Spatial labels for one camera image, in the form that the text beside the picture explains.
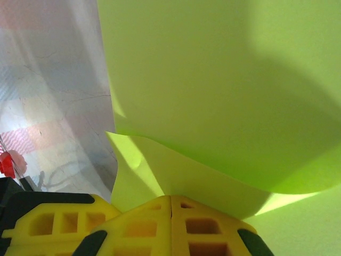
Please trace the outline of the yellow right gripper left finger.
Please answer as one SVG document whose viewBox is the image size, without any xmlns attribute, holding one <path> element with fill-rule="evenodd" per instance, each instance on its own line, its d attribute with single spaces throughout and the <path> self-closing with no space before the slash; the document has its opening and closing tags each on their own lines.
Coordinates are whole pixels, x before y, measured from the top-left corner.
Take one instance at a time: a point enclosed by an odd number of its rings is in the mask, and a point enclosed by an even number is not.
<svg viewBox="0 0 341 256">
<path fill-rule="evenodd" d="M 160 196 L 94 228 L 73 255 L 170 255 L 171 197 Z"/>
</svg>

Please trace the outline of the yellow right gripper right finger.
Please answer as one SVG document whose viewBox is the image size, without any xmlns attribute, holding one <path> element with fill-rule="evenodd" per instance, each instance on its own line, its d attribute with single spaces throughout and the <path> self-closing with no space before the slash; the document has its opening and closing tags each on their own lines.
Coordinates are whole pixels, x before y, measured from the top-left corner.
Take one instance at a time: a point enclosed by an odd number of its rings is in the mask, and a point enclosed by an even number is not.
<svg viewBox="0 0 341 256">
<path fill-rule="evenodd" d="M 184 196 L 172 196 L 172 255 L 274 255 L 251 225 Z"/>
</svg>

